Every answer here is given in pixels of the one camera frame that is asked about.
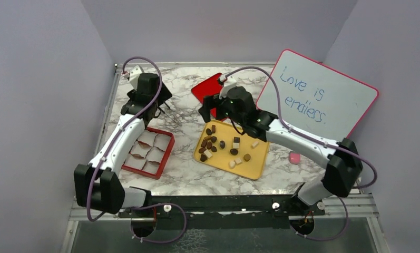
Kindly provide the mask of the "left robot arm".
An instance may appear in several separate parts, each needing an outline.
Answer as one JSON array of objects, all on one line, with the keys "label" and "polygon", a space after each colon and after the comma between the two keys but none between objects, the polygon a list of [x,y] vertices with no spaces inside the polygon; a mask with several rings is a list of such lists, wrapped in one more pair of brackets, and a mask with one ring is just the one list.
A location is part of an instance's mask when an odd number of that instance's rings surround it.
[{"label": "left robot arm", "polygon": [[77,204],[84,208],[116,214],[121,209],[132,208],[138,216],[151,212],[149,190],[125,188],[119,174],[135,141],[146,130],[157,110],[172,97],[158,74],[130,74],[133,89],[129,100],[121,109],[117,126],[97,155],[86,165],[74,170]]}]

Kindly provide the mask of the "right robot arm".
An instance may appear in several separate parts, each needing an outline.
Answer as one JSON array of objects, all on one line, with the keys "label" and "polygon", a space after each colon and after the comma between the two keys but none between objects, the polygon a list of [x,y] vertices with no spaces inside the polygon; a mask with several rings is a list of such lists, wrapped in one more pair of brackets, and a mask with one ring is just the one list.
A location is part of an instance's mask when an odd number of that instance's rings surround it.
[{"label": "right robot arm", "polygon": [[277,115],[258,109],[251,93],[243,87],[231,88],[225,97],[205,96],[199,109],[205,122],[210,121],[211,110],[216,111],[218,120],[228,118],[240,125],[244,134],[296,151],[325,170],[322,176],[303,183],[293,194],[290,207],[296,214],[304,214],[324,198],[347,197],[363,169],[353,141],[328,140],[292,128]]}]

